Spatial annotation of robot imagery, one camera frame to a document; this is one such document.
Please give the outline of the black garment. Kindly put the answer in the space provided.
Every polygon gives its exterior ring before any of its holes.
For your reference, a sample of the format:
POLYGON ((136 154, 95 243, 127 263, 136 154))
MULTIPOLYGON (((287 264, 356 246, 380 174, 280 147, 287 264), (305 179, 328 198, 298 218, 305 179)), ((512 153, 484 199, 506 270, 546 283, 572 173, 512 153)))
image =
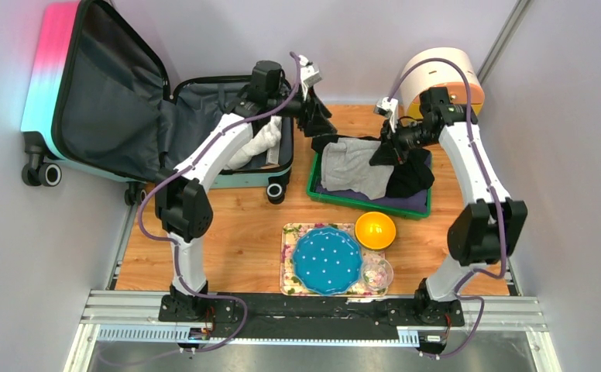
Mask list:
MULTIPOLYGON (((342 137, 379 141, 377 138, 371 136, 351 137, 325 135, 313 138, 311 141, 311 148, 317 154, 321 155, 321 151, 328 143, 336 142, 342 137)), ((420 190, 429 189, 434 183, 434 175, 427 165, 429 156, 430 152, 425 149, 412 150, 406 163, 393 166, 393 173, 390 177, 386 188, 386 195, 384 197, 409 197, 420 190)))

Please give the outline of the grey garment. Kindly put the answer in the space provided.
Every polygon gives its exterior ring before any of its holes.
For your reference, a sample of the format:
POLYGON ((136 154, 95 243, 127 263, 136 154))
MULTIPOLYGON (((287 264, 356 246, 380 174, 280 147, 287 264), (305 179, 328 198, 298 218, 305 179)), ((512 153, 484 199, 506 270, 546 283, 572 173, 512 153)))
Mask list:
POLYGON ((321 151, 321 186, 327 191, 355 191, 375 200, 386 195, 393 166, 369 161, 380 141, 339 138, 321 151))

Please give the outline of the white garment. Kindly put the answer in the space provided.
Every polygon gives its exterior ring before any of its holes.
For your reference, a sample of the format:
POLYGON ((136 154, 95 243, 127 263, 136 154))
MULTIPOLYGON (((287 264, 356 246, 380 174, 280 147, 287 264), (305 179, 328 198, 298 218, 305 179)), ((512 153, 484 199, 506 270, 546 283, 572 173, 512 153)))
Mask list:
POLYGON ((282 117, 274 115, 269 122, 223 167, 224 171, 234 171, 245 166, 253 157, 266 152, 277 145, 282 137, 282 117))

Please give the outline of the navy blue garment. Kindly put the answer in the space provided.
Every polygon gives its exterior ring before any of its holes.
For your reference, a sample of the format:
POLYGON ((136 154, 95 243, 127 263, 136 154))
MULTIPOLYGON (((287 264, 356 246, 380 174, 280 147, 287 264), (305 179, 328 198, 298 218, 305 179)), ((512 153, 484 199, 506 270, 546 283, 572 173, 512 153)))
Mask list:
POLYGON ((314 185, 306 190, 306 193, 318 201, 327 202, 331 200, 335 203, 342 203, 345 206, 352 206, 353 208, 358 208, 361 205, 362 207, 375 206, 425 213, 428 210, 430 190, 420 190, 409 197, 369 199, 366 195, 353 190, 328 191, 321 186, 320 181, 315 181, 314 185))

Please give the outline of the green plastic tray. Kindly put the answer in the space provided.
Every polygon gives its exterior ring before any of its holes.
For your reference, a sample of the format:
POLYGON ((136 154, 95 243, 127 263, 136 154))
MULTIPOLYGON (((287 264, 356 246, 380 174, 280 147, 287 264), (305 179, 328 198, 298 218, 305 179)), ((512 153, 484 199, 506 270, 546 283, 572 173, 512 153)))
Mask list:
POLYGON ((431 189, 419 191, 409 198, 368 199, 355 191, 327 191, 321 186, 321 155, 315 154, 306 187, 307 196, 315 202, 354 208, 367 212, 382 212, 404 219, 426 219, 431 214, 431 189))

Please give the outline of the round pastel mini drawer cabinet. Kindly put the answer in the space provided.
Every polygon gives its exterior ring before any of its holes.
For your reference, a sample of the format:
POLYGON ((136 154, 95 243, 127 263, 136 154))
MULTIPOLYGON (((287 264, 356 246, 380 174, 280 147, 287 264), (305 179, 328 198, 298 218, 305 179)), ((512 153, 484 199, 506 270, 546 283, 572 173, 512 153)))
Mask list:
MULTIPOLYGON (((450 60, 462 70, 472 93, 472 109, 476 115, 479 115, 485 101, 485 93, 465 51, 454 47, 435 47, 422 51, 407 62, 403 72, 405 73, 416 63, 433 57, 450 60)), ((400 86, 404 115, 420 119, 419 95, 432 87, 447 88, 451 103, 466 103, 465 84, 460 74, 451 65, 444 62, 428 62, 413 70, 400 86)))

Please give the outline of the pink and teal kids suitcase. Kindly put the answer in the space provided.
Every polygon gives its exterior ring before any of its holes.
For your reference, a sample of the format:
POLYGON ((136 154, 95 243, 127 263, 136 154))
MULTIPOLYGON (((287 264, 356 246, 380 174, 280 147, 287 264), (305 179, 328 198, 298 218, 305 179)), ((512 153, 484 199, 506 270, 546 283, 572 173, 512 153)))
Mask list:
POLYGON ((161 169, 209 137, 251 73, 172 88, 162 60, 108 2, 54 2, 22 114, 22 182, 55 187, 66 165, 126 183, 125 203, 139 204, 161 169))

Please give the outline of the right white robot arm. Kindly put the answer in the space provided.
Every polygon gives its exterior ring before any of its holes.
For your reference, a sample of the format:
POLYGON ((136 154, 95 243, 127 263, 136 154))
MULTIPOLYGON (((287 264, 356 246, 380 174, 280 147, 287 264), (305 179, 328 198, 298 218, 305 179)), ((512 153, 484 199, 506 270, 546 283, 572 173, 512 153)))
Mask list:
POLYGON ((456 310, 462 289, 477 274, 504 277, 527 206, 512 199, 496 176, 470 101, 455 104, 447 88, 429 88, 420 94, 422 118, 407 126, 401 123, 398 105, 390 97, 376 103, 375 113, 385 120, 370 164, 399 165, 410 151, 438 144, 452 163, 463 200, 463 210, 448 229, 447 257, 414 294, 414 317, 431 325, 456 310))

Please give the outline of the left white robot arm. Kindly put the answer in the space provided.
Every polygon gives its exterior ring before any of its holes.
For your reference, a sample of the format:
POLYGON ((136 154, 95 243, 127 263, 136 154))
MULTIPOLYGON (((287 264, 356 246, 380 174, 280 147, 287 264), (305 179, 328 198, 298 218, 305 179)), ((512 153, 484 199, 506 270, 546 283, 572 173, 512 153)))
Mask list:
POLYGON ((228 161, 272 118, 294 120, 306 137, 335 133, 331 113, 314 91, 321 80, 318 65, 304 56, 294 59, 297 73, 292 87, 277 62, 257 62, 250 82, 229 104, 209 137, 174 169, 159 173, 151 195, 173 252, 173 281, 170 293, 162 299, 164 315, 197 322, 216 299, 207 293, 202 250, 213 219, 207 193, 228 161))

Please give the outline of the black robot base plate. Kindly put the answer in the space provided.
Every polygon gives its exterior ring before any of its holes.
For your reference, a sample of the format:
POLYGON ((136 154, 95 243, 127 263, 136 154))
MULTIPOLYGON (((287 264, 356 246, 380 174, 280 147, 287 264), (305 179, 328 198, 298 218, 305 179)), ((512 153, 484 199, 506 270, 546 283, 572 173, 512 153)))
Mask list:
POLYGON ((444 346, 447 333, 465 324, 458 301, 409 298, 286 296, 220 293, 197 298, 170 292, 160 302, 161 322, 197 323, 209 338, 310 342, 397 341, 402 327, 420 329, 409 344, 444 346))

